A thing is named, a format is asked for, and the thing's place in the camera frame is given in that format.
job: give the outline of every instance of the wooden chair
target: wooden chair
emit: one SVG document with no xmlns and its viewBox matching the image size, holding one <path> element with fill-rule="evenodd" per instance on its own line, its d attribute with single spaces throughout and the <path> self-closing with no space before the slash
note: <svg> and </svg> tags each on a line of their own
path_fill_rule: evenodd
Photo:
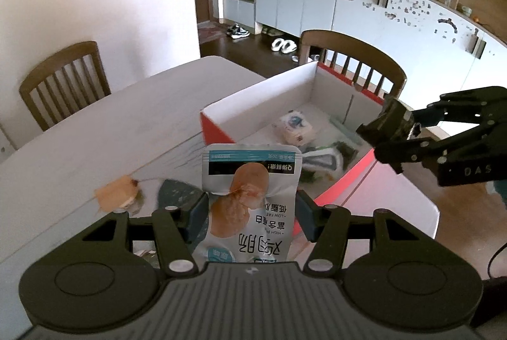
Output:
<svg viewBox="0 0 507 340">
<path fill-rule="evenodd" d="M 26 76 L 19 94 L 44 131 L 110 95 L 97 43 L 84 41 L 48 57 Z"/>
<path fill-rule="evenodd" d="M 347 77 L 347 73 L 351 73 L 349 71 L 350 60 L 358 60 L 359 63 L 352 77 L 352 83 L 362 85 L 363 89 L 369 89 L 373 72 L 374 70 L 378 71 L 380 73 L 380 80 L 376 84 L 376 87 L 374 87 L 374 93 L 377 96 L 386 79 L 392 83 L 389 94 L 394 97 L 399 97 L 407 81 L 405 71 L 402 70 L 396 61 L 385 53 L 382 53 L 379 49 L 354 37 L 328 30 L 304 31 L 300 40 L 299 65 L 305 64 L 308 61 L 310 47 L 322 48 L 320 52 L 320 61 L 322 63 L 325 63 L 328 51 L 334 52 L 329 64 L 333 70 L 336 70 L 337 67 L 338 54 L 345 55 L 345 63 L 343 66 L 339 66 L 341 70 L 337 70 L 345 77 Z M 367 78 L 361 79 L 359 74 L 364 65 L 369 66 L 370 70 Z"/>
</svg>

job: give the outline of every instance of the open box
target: open box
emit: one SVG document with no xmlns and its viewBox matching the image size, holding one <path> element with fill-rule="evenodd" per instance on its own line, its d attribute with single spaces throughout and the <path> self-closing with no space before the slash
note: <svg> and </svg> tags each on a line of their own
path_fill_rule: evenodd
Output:
<svg viewBox="0 0 507 340">
<path fill-rule="evenodd" d="M 383 100 L 359 88 L 345 76 L 322 63 L 308 63 L 261 81 L 201 111 L 201 126 L 206 144 L 280 143 L 272 123 L 290 110 L 301 111 L 317 132 L 331 130 L 339 121 L 355 132 L 382 110 Z M 357 156 L 339 179 L 303 183 L 305 190 L 322 206 L 336 203 L 345 190 L 358 183 L 374 161 L 371 146 L 363 142 Z"/>
</svg>

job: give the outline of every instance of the dark wooden floor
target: dark wooden floor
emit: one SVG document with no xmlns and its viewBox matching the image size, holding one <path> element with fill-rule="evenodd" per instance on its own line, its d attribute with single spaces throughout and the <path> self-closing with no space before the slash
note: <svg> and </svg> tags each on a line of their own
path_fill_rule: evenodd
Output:
<svg viewBox="0 0 507 340">
<path fill-rule="evenodd" d="M 201 45 L 201 56 L 221 56 L 268 78 L 296 67 L 291 55 L 271 51 L 274 39 L 265 35 L 236 41 L 222 37 Z M 405 176 L 440 210 L 437 241 L 487 278 L 489 258 L 507 242 L 507 210 L 499 195 L 488 195 L 484 184 L 439 187 L 433 174 L 420 164 L 404 167 Z M 493 275 L 507 275 L 506 252 L 493 263 Z"/>
</svg>

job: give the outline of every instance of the dining table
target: dining table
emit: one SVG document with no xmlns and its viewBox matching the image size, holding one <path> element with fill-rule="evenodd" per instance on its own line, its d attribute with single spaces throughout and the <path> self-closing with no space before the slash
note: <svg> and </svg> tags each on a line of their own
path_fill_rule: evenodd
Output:
<svg viewBox="0 0 507 340">
<path fill-rule="evenodd" d="M 95 198 L 96 189 L 126 174 L 139 181 L 155 176 L 201 187 L 205 144 L 200 111 L 262 80 L 224 58 L 201 58 L 93 103 L 4 161 L 0 165 L 0 339 L 18 338 L 31 328 L 18 295 L 23 272 L 107 214 Z M 368 170 L 336 203 L 358 215 L 390 209 L 434 238 L 437 207 L 389 166 L 374 162 Z M 143 211 L 150 215 L 155 208 Z M 349 262 L 367 252 L 363 243 L 347 250 Z"/>
</svg>

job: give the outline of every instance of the snack package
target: snack package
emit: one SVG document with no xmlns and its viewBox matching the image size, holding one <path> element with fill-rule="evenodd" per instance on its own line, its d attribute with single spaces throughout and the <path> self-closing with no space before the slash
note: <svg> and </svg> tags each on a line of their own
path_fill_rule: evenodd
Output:
<svg viewBox="0 0 507 340">
<path fill-rule="evenodd" d="M 299 111 L 289 111 L 274 125 L 285 142 L 293 146 L 303 146 L 315 138 L 311 124 Z"/>
<path fill-rule="evenodd" d="M 292 241 L 301 152 L 290 145 L 212 144 L 202 156 L 209 225 L 193 257 L 285 261 Z"/>
</svg>

